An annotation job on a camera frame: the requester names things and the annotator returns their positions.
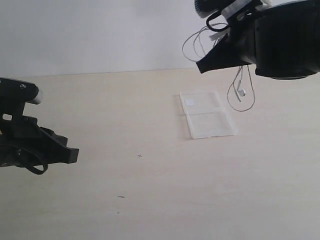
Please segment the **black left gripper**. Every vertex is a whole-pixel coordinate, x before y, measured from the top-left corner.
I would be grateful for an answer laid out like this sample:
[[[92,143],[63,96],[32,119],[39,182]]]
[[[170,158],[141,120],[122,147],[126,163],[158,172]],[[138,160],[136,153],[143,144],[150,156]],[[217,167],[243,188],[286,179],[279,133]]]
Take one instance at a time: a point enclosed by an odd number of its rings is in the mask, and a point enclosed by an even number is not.
[[[0,79],[0,165],[44,173],[48,165],[77,162],[79,149],[67,147],[68,139],[37,125],[24,116],[25,104],[40,90],[36,84],[11,78]],[[37,150],[32,143],[37,143]]]

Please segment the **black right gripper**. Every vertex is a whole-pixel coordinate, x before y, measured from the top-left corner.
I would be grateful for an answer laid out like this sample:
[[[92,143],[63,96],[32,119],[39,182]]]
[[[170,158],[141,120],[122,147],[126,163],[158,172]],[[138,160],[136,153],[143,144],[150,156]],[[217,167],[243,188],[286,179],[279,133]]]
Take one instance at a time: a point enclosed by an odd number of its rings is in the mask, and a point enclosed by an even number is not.
[[[320,2],[299,0],[259,12],[245,28],[231,28],[196,66],[200,73],[256,65],[255,73],[296,80],[320,71]]]

